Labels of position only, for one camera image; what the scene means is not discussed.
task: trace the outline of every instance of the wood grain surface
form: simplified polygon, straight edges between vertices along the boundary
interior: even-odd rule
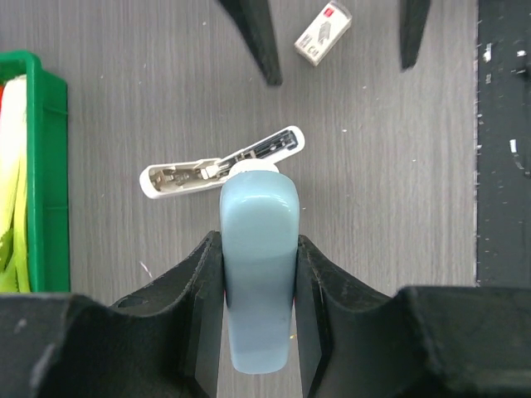
[[[151,163],[223,156],[283,127],[280,164],[301,233],[363,282],[473,284],[473,0],[435,0],[417,66],[400,71],[397,0],[343,0],[352,28],[314,68],[293,43],[323,0],[271,0],[285,83],[267,88],[213,0],[3,0],[0,51],[35,51],[69,83],[71,280],[104,303],[141,287],[218,228],[219,191],[152,201]],[[296,340],[269,376],[231,367],[220,397],[301,395]]]

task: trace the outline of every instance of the green plastic crate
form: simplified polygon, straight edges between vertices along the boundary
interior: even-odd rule
[[[27,242],[32,292],[70,291],[66,82],[27,51],[0,54],[0,83],[27,75]]]

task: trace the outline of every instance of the small white box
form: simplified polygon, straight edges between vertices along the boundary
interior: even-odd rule
[[[338,2],[329,2],[295,42],[295,49],[317,66],[350,28],[352,15]]]

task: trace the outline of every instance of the yellow-green object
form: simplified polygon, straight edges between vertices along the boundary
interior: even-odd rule
[[[27,271],[27,82],[8,81],[0,112],[0,292],[30,291]]]
[[[67,292],[70,256],[66,83],[43,70],[40,60],[29,52],[0,54],[0,84],[19,75],[27,77],[26,237],[31,291]],[[17,247],[22,247],[24,236],[15,231],[14,224],[12,233],[13,258]],[[0,291],[2,280],[12,279],[15,268],[11,263],[7,265],[0,277]]]

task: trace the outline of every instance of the light blue spray bottle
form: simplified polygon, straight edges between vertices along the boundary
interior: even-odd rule
[[[299,196],[273,163],[236,163],[220,197],[232,365],[247,374],[285,366],[295,290]]]

